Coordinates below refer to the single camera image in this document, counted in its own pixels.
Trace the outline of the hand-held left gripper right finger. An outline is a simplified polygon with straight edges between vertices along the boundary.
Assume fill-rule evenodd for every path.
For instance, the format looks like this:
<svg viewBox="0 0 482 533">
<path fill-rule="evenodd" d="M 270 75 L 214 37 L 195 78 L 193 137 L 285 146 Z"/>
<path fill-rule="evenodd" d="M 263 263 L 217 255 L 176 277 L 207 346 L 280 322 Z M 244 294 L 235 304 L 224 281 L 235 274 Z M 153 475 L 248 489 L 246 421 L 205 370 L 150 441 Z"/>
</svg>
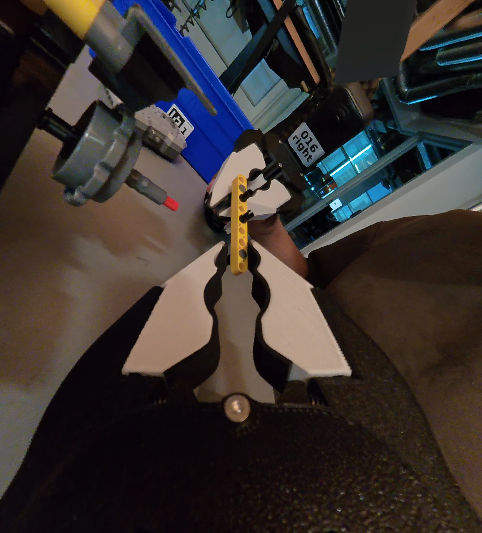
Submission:
<svg viewBox="0 0 482 533">
<path fill-rule="evenodd" d="M 261 377 L 280 393 L 293 381 L 351 377 L 313 285 L 258 243 L 250 243 L 250 271 L 259 307 L 253 360 Z"/>
</svg>

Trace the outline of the wooden board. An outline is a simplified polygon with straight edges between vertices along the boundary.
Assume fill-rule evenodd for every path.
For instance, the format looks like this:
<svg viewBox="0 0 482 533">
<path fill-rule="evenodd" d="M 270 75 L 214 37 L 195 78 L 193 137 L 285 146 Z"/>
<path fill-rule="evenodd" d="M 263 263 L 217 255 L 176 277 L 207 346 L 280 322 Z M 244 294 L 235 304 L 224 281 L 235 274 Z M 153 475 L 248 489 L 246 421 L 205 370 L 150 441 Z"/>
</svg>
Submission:
<svg viewBox="0 0 482 533">
<path fill-rule="evenodd" d="M 435 1 L 411 24 L 400 63 L 449 24 L 474 1 Z"/>
</svg>

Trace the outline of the blue plastic bin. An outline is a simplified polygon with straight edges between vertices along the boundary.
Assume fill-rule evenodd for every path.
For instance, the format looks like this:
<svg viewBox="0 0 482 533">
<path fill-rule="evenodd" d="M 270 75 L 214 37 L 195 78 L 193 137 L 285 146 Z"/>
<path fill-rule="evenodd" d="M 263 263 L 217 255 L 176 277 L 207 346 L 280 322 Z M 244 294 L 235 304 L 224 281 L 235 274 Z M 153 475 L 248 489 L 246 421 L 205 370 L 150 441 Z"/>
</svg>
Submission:
<svg viewBox="0 0 482 533">
<path fill-rule="evenodd" d="M 181 61 L 180 75 L 190 76 L 188 87 L 178 92 L 174 102 L 180 116 L 193 126 L 182 156 L 209 183 L 232 153 L 241 133 L 252 128 L 251 123 L 190 38 L 179 32 L 175 15 L 162 1 L 115 1 L 114 8 L 125 15 L 132 5 L 147 15 L 159 31 L 158 37 Z"/>
</svg>

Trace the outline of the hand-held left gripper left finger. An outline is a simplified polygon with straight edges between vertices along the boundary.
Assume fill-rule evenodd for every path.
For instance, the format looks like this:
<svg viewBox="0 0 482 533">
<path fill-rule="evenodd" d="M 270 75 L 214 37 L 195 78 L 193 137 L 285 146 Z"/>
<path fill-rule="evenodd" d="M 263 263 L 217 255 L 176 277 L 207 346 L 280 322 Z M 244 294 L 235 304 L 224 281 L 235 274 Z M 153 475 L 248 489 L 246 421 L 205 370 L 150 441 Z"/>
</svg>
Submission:
<svg viewBox="0 0 482 533">
<path fill-rule="evenodd" d="M 193 390 L 217 370 L 218 317 L 228 248 L 219 242 L 165 282 L 122 368 Z"/>
</svg>

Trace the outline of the person's right hand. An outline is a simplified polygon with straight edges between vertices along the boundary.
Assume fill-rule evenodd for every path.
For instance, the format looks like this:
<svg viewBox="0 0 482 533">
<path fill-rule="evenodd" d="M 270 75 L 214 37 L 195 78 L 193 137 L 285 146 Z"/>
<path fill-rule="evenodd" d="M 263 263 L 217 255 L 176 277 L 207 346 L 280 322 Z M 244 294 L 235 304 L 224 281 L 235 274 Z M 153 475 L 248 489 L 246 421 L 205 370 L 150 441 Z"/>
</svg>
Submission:
<svg viewBox="0 0 482 533">
<path fill-rule="evenodd" d="M 248 234 L 252 240 L 259 243 L 300 277 L 307 278 L 309 273 L 307 259 L 293 242 L 277 213 L 261 220 L 251 219 L 247 225 Z"/>
</svg>

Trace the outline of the yellow perforated toy beam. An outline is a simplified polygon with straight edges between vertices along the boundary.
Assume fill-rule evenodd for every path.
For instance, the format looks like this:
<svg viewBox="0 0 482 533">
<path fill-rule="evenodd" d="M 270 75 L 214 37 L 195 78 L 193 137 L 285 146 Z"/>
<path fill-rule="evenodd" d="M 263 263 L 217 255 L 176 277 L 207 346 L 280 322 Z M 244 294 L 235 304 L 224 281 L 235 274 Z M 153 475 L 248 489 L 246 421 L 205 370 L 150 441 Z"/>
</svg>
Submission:
<svg viewBox="0 0 482 533">
<path fill-rule="evenodd" d="M 230 219 L 230 268 L 233 275 L 241 275 L 248 270 L 248 229 L 247 201 L 242 198 L 247 192 L 247 180 L 242 174 L 231 183 Z"/>
</svg>

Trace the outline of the yellow and black toy model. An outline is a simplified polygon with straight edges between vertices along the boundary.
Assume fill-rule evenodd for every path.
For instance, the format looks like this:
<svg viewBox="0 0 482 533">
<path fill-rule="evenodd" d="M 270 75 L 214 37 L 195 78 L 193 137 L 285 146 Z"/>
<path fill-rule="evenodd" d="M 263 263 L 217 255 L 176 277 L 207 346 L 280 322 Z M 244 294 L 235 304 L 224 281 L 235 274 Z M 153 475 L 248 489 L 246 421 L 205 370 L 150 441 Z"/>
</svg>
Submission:
<svg viewBox="0 0 482 533">
<path fill-rule="evenodd" d="M 53 178 L 74 206 L 102 203 L 124 184 L 159 205 L 175 202 L 134 171 L 143 147 L 135 113 L 174 101 L 188 87 L 180 60 L 135 5 L 115 1 L 0 1 L 0 191 L 35 129 L 62 142 Z M 89 72 L 115 96 L 97 100 L 75 125 L 47 106 L 84 47 Z"/>
</svg>

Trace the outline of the wooden bar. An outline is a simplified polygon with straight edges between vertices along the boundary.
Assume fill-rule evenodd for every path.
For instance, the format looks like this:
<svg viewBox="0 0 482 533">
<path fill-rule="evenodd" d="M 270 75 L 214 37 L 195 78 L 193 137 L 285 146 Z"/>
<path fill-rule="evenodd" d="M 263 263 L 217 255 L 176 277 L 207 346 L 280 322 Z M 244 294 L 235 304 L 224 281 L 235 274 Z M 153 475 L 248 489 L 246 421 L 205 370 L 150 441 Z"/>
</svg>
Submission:
<svg viewBox="0 0 482 533">
<path fill-rule="evenodd" d="M 304 46 L 304 43 L 297 31 L 297 29 L 295 28 L 294 26 L 294 23 L 293 21 L 291 20 L 291 15 L 290 13 L 293 12 L 293 10 L 298 6 L 298 3 L 297 1 L 289 1 L 289 4 L 288 4 L 288 7 L 287 9 L 283 7 L 285 1 L 272 1 L 274 7 L 276 8 L 278 14 L 280 15 L 285 15 L 286 14 L 286 11 L 287 12 L 287 16 L 285 17 L 284 19 L 284 25 L 294 43 L 294 46 L 295 48 L 297 49 L 304 65 L 306 66 L 307 70 L 309 71 L 310 75 L 311 75 L 311 78 L 313 80 L 313 83 L 315 84 L 315 86 L 318 86 L 319 83 L 320 83 L 320 76 L 316 70 L 316 67 L 313 63 L 313 61 L 311 60 L 311 57 L 308 53 L 308 51 L 306 50 L 305 46 Z"/>
</svg>

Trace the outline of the grey tagged device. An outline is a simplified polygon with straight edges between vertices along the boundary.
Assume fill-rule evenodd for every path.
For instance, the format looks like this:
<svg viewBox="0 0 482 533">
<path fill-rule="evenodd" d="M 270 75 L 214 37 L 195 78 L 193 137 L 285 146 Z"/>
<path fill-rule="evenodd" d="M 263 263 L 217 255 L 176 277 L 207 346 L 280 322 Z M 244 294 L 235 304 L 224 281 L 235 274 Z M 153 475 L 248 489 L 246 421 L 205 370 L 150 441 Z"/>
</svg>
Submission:
<svg viewBox="0 0 482 533">
<path fill-rule="evenodd" d="M 172 117 L 155 105 L 135 113 L 136 126 L 143 130 L 142 143 L 157 155 L 174 162 L 187 142 Z"/>
</svg>

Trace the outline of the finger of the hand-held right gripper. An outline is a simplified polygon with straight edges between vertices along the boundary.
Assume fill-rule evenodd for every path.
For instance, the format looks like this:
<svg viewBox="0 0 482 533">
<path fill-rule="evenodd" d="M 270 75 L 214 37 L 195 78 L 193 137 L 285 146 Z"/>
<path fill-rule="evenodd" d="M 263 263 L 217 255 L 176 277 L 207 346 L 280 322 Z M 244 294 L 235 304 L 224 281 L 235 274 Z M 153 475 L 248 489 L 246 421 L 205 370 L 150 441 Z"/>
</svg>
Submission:
<svg viewBox="0 0 482 533">
<path fill-rule="evenodd" d="M 211 186 L 211 198 L 225 198 L 231 192 L 232 180 L 266 166 L 263 154 L 264 134 L 261 130 L 246 130 L 235 141 L 234 151 L 226 158 Z"/>
<path fill-rule="evenodd" d="M 231 192 L 225 198 L 211 198 L 211 186 L 213 181 L 207 191 L 205 210 L 207 213 L 218 218 L 220 222 L 230 222 Z M 259 189 L 257 188 L 257 185 L 259 184 L 266 184 L 266 182 L 259 178 L 253 181 L 247 181 L 247 189 Z M 291 199 L 290 193 L 283 184 L 276 180 L 267 182 L 267 184 L 269 187 L 266 192 L 258 192 L 247 201 L 248 210 L 251 210 L 254 213 L 254 217 L 251 219 L 261 220 L 271 217 L 273 214 L 277 213 L 280 206 Z"/>
</svg>

